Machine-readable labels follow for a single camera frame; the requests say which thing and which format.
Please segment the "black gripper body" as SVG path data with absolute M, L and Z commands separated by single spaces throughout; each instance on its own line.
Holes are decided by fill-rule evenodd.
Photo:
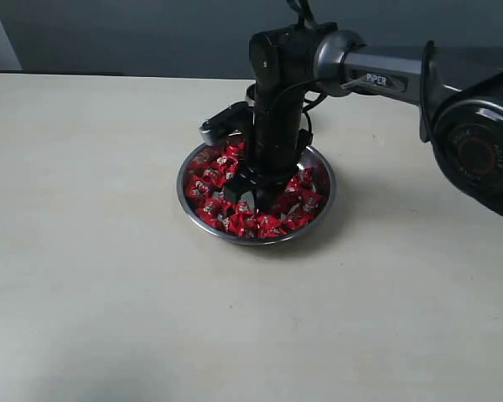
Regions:
M 305 88 L 255 84 L 252 128 L 245 157 L 230 181 L 232 193 L 272 191 L 296 173 L 309 135 L 299 138 Z

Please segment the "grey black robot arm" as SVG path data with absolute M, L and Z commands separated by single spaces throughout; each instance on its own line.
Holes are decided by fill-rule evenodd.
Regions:
M 503 217 L 503 48 L 420 49 L 366 45 L 333 24 L 256 33 L 252 125 L 241 171 L 224 187 L 269 196 L 288 181 L 308 142 L 298 128 L 309 91 L 341 97 L 381 95 L 419 109 L 419 136 L 443 175 Z

